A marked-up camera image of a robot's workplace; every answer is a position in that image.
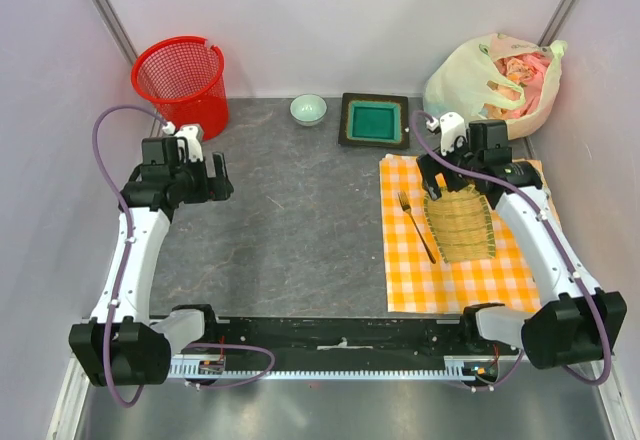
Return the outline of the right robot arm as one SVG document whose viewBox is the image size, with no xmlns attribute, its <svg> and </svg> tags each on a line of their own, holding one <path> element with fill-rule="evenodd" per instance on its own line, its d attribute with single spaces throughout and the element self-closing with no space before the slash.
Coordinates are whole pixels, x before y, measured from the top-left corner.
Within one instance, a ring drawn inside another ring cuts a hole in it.
<svg viewBox="0 0 640 440">
<path fill-rule="evenodd" d="M 467 186 L 486 198 L 516 240 L 534 280 L 540 309 L 534 314 L 504 304 L 464 309 L 458 341 L 467 352 L 483 352 L 493 341 L 512 346 L 538 369 L 561 367 L 569 374 L 578 364 L 599 361 L 602 372 L 587 382 L 604 383 L 612 369 L 613 347 L 627 313 L 619 292 L 604 291 L 564 236 L 549 204 L 541 174 L 529 161 L 516 161 L 502 120 L 466 123 L 457 113 L 435 118 L 416 111 L 411 130 L 423 121 L 440 137 L 416 163 L 428 197 L 437 201 L 443 188 Z"/>
</svg>

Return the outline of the red mesh trash bin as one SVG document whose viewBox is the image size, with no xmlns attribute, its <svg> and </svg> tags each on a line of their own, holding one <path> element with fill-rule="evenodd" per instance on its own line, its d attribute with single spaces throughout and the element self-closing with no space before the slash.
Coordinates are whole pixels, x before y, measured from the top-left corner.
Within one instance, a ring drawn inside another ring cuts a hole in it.
<svg viewBox="0 0 640 440">
<path fill-rule="evenodd" d="M 145 50 L 131 71 L 137 94 L 178 127 L 198 124 L 203 139 L 224 131 L 229 108 L 221 49 L 199 36 L 178 36 Z"/>
</svg>

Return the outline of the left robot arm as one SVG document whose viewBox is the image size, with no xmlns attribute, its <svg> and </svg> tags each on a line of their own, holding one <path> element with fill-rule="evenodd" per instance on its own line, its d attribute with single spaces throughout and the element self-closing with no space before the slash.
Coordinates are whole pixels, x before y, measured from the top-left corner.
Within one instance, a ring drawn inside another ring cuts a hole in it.
<svg viewBox="0 0 640 440">
<path fill-rule="evenodd" d="M 225 201 L 232 193 L 223 155 L 205 160 L 196 125 L 143 140 L 142 162 L 120 192 L 118 241 L 103 292 L 88 322 L 73 325 L 69 334 L 93 385 L 161 384 L 172 357 L 188 345 L 198 353 L 216 348 L 220 331 L 211 307 L 178 306 L 153 323 L 150 293 L 175 211 Z"/>
</svg>

